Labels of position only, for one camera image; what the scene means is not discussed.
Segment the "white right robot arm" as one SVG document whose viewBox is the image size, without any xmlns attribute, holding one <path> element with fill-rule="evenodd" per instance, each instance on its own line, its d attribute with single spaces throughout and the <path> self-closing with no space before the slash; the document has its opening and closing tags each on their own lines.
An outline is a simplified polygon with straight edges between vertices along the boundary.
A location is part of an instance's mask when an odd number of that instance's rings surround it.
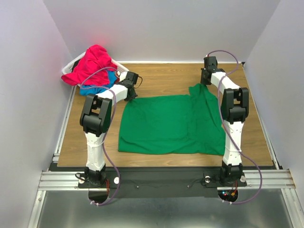
<svg viewBox="0 0 304 228">
<path fill-rule="evenodd" d="M 222 68 L 218 68 L 216 57 L 209 55 L 204 57 L 201 83 L 216 86 L 217 96 L 222 97 L 218 106 L 226 136 L 218 179 L 221 184 L 230 185 L 243 175 L 241 137 L 244 122 L 249 114 L 249 90 L 235 84 Z"/>
</svg>

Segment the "green t shirt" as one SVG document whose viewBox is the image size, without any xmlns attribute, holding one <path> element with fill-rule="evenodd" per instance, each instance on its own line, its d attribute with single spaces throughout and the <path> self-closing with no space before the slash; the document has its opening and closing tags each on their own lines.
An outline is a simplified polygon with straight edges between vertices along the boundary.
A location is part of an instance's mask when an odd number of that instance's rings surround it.
<svg viewBox="0 0 304 228">
<path fill-rule="evenodd" d="M 205 85 L 187 95 L 136 98 L 124 108 L 119 152 L 224 155 L 225 132 L 218 99 Z"/>
</svg>

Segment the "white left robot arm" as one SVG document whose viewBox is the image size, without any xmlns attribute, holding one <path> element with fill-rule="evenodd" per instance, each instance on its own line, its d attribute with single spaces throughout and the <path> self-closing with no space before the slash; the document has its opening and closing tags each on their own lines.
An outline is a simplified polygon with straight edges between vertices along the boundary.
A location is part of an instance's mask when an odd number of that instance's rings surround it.
<svg viewBox="0 0 304 228">
<path fill-rule="evenodd" d="M 119 101 L 130 101 L 137 97 L 135 85 L 140 76 L 125 71 L 118 83 L 96 95 L 86 96 L 80 116 L 80 125 L 86 136 L 87 162 L 84 173 L 77 174 L 80 188 L 101 188 L 108 184 L 105 173 L 105 136 Z"/>
</svg>

